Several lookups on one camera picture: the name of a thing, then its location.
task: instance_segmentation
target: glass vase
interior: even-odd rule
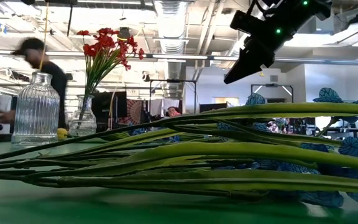
[[[78,109],[69,122],[72,136],[87,136],[96,133],[96,117],[92,112],[92,95],[78,96]]]
[[[58,140],[60,98],[50,85],[52,76],[34,72],[31,84],[17,96],[13,148],[27,148]]]

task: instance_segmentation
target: green table surface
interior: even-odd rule
[[[71,144],[41,153],[60,154],[93,145]],[[9,143],[0,143],[0,153],[10,150]],[[347,224],[358,223],[358,203],[346,197],[342,208],[325,208],[93,187],[50,189],[0,180],[0,223]]]

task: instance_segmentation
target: black cap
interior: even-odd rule
[[[44,42],[40,39],[31,37],[24,40],[19,49],[12,52],[13,55],[24,55],[25,50],[27,49],[34,49],[34,50],[43,50],[44,49]]]

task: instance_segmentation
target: black shirt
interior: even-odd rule
[[[66,74],[53,62],[45,62],[42,65],[41,72],[52,75],[50,85],[57,91],[60,97],[59,106],[59,128],[66,128],[65,123],[65,96],[67,87]]]

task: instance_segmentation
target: person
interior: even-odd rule
[[[171,107],[168,108],[167,115],[168,115],[170,118],[172,118],[172,117],[174,117],[174,116],[181,115],[181,113],[179,112],[179,108],[174,107],[174,106],[171,106]]]
[[[47,55],[44,54],[45,44],[42,40],[37,38],[28,38],[24,40],[19,49],[14,51],[13,55],[22,55],[26,62],[28,62],[32,68],[39,69],[41,60],[43,60],[41,72],[50,74],[52,80],[50,82],[51,86],[57,91],[60,97],[60,107],[59,107],[59,128],[66,128],[65,123],[65,95],[67,87],[67,76],[63,70],[51,62]],[[10,123],[15,117],[15,111],[10,111],[4,113],[0,117],[1,123]]]

